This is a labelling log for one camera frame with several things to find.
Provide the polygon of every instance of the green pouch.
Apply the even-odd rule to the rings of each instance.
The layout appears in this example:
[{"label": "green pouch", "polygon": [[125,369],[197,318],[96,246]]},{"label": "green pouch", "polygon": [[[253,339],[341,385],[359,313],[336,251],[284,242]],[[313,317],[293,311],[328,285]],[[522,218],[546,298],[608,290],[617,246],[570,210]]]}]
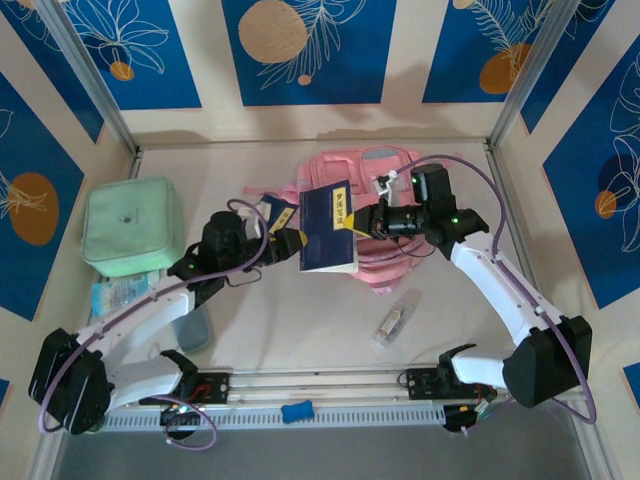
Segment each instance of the green pouch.
[{"label": "green pouch", "polygon": [[184,251],[182,207],[166,178],[111,183],[89,195],[82,256],[105,277],[169,268]]}]

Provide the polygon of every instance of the white wall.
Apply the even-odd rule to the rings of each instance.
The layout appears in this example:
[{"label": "white wall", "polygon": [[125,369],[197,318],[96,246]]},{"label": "white wall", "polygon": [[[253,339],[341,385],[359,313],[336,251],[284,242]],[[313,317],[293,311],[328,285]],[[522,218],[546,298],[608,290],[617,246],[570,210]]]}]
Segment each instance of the white wall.
[{"label": "white wall", "polygon": [[568,315],[583,315],[593,327],[589,380],[599,425],[629,479],[638,478],[640,468],[640,412],[622,368],[640,361],[640,291],[596,308],[542,164],[640,34],[639,11],[637,0],[616,0],[532,135],[518,119],[501,148],[543,290]]},{"label": "white wall", "polygon": [[[2,14],[0,45],[2,74],[85,174],[35,319],[0,308],[0,378],[11,382],[0,412],[0,478],[13,480],[27,478],[39,440],[38,405],[27,388],[42,340],[58,327],[77,329],[88,316],[94,271],[79,248],[87,194],[125,178],[131,161],[108,127],[97,144],[91,141]],[[0,285],[11,281],[5,273]]]},{"label": "white wall", "polygon": [[500,112],[501,102],[422,104],[449,1],[397,2],[381,104],[245,108],[221,2],[171,0],[203,108],[126,111],[124,117],[142,145],[233,140],[485,137]]}]

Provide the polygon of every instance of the white tabletop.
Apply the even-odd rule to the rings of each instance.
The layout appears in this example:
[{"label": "white tabletop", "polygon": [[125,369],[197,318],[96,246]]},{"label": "white tabletop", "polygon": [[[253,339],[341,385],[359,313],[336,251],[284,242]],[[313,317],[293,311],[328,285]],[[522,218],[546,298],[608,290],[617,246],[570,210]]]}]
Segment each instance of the white tabletop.
[{"label": "white tabletop", "polygon": [[[229,198],[242,197],[243,186],[282,186],[295,179],[297,165],[316,153],[351,146],[354,144],[323,141],[150,150],[144,153],[140,176],[159,174],[173,182],[183,201],[189,244],[200,239],[202,226],[212,213],[224,210]],[[424,154],[461,155],[489,173],[479,143],[403,142],[402,146]],[[498,203],[486,184],[458,165],[450,177],[458,206],[474,208],[495,228]],[[516,263],[509,232],[500,245]],[[434,363],[440,353],[469,341],[510,342],[482,294],[439,253],[418,265],[395,292],[383,296],[346,274],[301,273],[297,256],[264,268],[263,275],[254,285],[225,287],[207,302],[215,338],[209,348],[191,356],[200,368],[306,371],[398,367]],[[410,288],[421,290],[422,300],[399,337],[383,350],[373,343],[373,334],[383,316]],[[170,328],[150,345],[154,349],[175,348]]]}]

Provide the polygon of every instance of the purple cable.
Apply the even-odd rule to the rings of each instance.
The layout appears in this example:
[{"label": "purple cable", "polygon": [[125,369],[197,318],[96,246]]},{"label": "purple cable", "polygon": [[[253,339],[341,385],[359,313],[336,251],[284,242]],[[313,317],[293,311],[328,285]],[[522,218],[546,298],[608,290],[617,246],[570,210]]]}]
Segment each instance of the purple cable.
[{"label": "purple cable", "polygon": [[[531,304],[532,308],[535,310],[540,306],[538,301],[533,297],[533,295],[531,295],[531,293],[529,293],[529,291],[525,288],[525,286],[522,285],[520,280],[518,280],[516,276],[507,268],[507,266],[502,262],[502,260],[495,258],[499,252],[498,241],[500,240],[500,236],[502,235],[502,231],[504,230],[504,226],[507,221],[507,208],[505,206],[504,199],[502,198],[502,196],[500,195],[500,192],[498,191],[498,188],[495,186],[493,181],[487,176],[487,174],[485,174],[482,170],[480,170],[478,167],[476,167],[474,164],[472,164],[467,160],[464,160],[459,157],[455,157],[453,155],[444,155],[444,154],[427,155],[426,157],[413,160],[412,162],[400,167],[397,170],[397,173],[399,175],[405,170],[417,165],[418,163],[427,162],[429,160],[438,160],[438,159],[452,160],[454,162],[460,163],[470,168],[471,170],[476,172],[478,175],[480,175],[480,177],[482,177],[482,179],[486,182],[487,185],[489,185],[489,187],[493,191],[494,195],[498,199],[498,203],[500,204],[500,223],[498,224],[498,228],[496,229],[496,234],[493,237],[493,245],[491,247],[491,250],[492,250],[491,253],[494,256],[496,265],[498,266],[500,271],[509,279],[509,281],[516,287],[518,292]],[[571,408],[566,403],[561,402],[557,398],[553,398],[553,401],[555,401],[558,405],[562,406],[562,408],[570,412],[572,415],[575,415],[578,419],[582,420],[583,422],[589,425],[593,425],[594,423],[596,423],[596,420],[598,419],[598,412],[596,410],[596,403],[593,398],[593,393],[591,392],[591,388],[589,387],[589,383],[587,382],[587,377],[582,371],[582,368],[580,367],[580,363],[578,362],[578,359],[576,358],[575,353],[573,353],[573,350],[571,350],[571,346],[569,345],[567,340],[564,338],[564,336],[562,335],[562,333],[560,332],[556,324],[553,323],[553,320],[549,318],[549,315],[547,314],[547,312],[542,312],[540,317],[542,318],[542,320],[544,320],[547,326],[558,338],[558,341],[560,342],[562,349],[565,351],[565,353],[567,354],[567,357],[569,358],[569,363],[571,363],[571,366],[573,367],[573,370],[576,373],[578,381],[580,382],[580,386],[584,391],[584,394],[586,397],[585,403],[587,404],[587,410],[589,412],[589,416],[585,417],[580,412]]]},{"label": "purple cable", "polygon": [[183,400],[172,397],[170,395],[154,395],[153,398],[157,400],[164,400],[167,402],[177,403],[178,405],[182,405],[184,407],[190,408],[194,412],[196,412],[200,416],[200,418],[202,418],[205,421],[205,423],[208,423],[211,426],[212,436],[209,443],[207,443],[206,445],[191,446],[191,445],[185,445],[184,443],[176,442],[175,440],[173,440],[169,435],[169,425],[167,425],[167,427],[162,431],[162,434],[164,435],[164,438],[167,440],[167,443],[169,445],[173,445],[174,447],[178,447],[183,450],[191,450],[193,452],[202,452],[204,450],[210,449],[216,444],[216,442],[218,441],[218,429],[216,428],[216,424],[213,423],[213,420],[211,420],[211,417],[209,417],[209,415],[201,411],[199,408],[194,407],[189,402],[185,402]]},{"label": "purple cable", "polygon": [[[208,275],[201,275],[199,277],[195,277],[195,278],[192,278],[190,280],[185,280],[185,281],[177,283],[175,285],[171,285],[170,287],[163,288],[162,290],[158,291],[155,295],[153,295],[153,296],[150,295],[150,296],[142,299],[142,301],[140,301],[139,303],[136,303],[135,305],[133,305],[130,308],[126,309],[124,312],[120,313],[120,315],[116,316],[113,320],[111,320],[109,323],[107,323],[104,326],[104,328],[102,329],[102,332],[96,332],[93,335],[91,335],[82,345],[80,345],[76,350],[73,351],[73,353],[69,356],[69,358],[67,358],[67,360],[62,364],[62,366],[60,367],[60,370],[58,370],[58,372],[55,374],[55,376],[53,377],[53,380],[51,380],[51,383],[49,384],[49,388],[47,388],[47,391],[46,391],[46,393],[44,395],[44,398],[42,399],[42,404],[41,404],[42,406],[40,407],[40,415],[38,416],[38,427],[40,428],[40,432],[42,432],[43,434],[47,434],[47,433],[53,433],[53,432],[59,430],[60,426],[57,426],[57,427],[54,427],[54,428],[49,428],[46,425],[47,410],[49,408],[49,403],[51,403],[51,398],[53,397],[53,392],[55,392],[56,388],[58,388],[58,385],[60,384],[60,381],[62,380],[62,377],[67,373],[69,368],[71,368],[71,365],[73,365],[73,363],[82,354],[82,352],[84,352],[93,342],[98,340],[101,336],[103,336],[105,333],[107,333],[113,327],[118,325],[120,322],[122,322],[123,320],[128,318],[133,313],[135,313],[138,310],[140,310],[145,305],[147,305],[147,304],[149,304],[149,303],[151,303],[153,301],[156,301],[158,298],[166,295],[167,293],[173,292],[174,290],[177,290],[177,289],[182,288],[182,287],[186,287],[187,285],[190,285],[192,283],[204,282],[206,280],[212,280],[214,278],[226,277],[227,275],[230,275],[230,274],[235,273],[235,272],[241,272],[245,268],[249,268],[250,266],[252,266],[256,262],[256,260],[258,260],[260,258],[260,256],[264,252],[264,250],[267,248],[267,244],[269,242],[269,235],[266,233],[268,231],[267,221],[262,216],[262,214],[252,204],[250,204],[249,202],[245,202],[244,200],[240,200],[238,198],[233,198],[233,199],[229,200],[227,202],[227,208],[229,210],[233,211],[233,208],[231,208],[231,205],[234,204],[234,203],[239,203],[241,205],[244,205],[245,207],[248,207],[251,211],[253,211],[253,213],[255,213],[258,216],[258,220],[260,221],[260,223],[261,223],[261,225],[263,227],[263,230],[264,230],[265,234],[262,236],[262,243],[260,244],[260,248],[258,249],[256,254],[253,257],[251,257],[249,260],[247,260],[247,262],[245,264],[243,264],[243,265],[241,265],[239,267],[232,268],[232,269],[224,271],[224,272],[216,272],[216,273],[210,273]],[[173,401],[175,403],[180,403],[181,402],[181,401],[179,402],[177,399],[173,399],[173,398],[171,399],[171,401]],[[190,404],[186,404],[185,406],[188,406],[190,408],[193,408],[193,409],[197,410],[195,407],[193,407]]]}]

